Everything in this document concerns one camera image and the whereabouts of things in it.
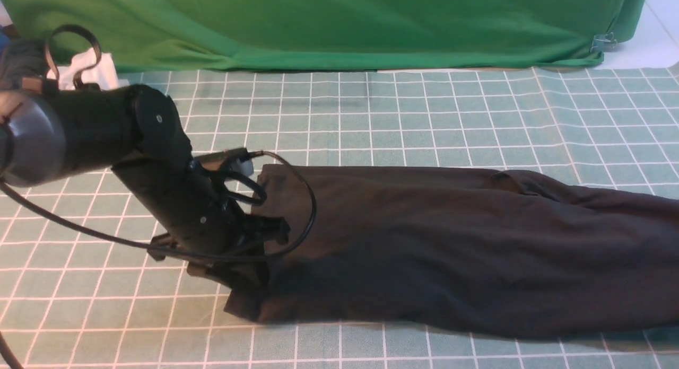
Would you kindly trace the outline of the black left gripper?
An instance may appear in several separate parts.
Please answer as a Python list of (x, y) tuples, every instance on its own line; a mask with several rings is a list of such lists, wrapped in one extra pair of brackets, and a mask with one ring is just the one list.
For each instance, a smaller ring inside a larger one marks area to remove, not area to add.
[(150, 250), (153, 259), (186, 260), (190, 275), (228, 288), (268, 284), (265, 244), (286, 244), (290, 226), (282, 217), (247, 214), (225, 187), (225, 180), (247, 180), (252, 173), (248, 150), (202, 155), (180, 170), (137, 158), (112, 171), (166, 230), (151, 245), (170, 251)]

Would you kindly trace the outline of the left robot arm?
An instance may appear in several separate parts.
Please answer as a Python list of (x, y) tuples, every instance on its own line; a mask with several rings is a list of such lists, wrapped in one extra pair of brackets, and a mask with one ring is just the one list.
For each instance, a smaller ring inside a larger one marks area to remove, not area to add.
[[(286, 245), (281, 217), (247, 214), (264, 204), (244, 147), (195, 156), (168, 95), (141, 84), (110, 91), (10, 90), (2, 93), (2, 192), (66, 228), (145, 250), (155, 261), (188, 262), (191, 275), (235, 288), (269, 280), (267, 242)], [(75, 224), (27, 200), (32, 188), (110, 169), (165, 230), (135, 242)]]

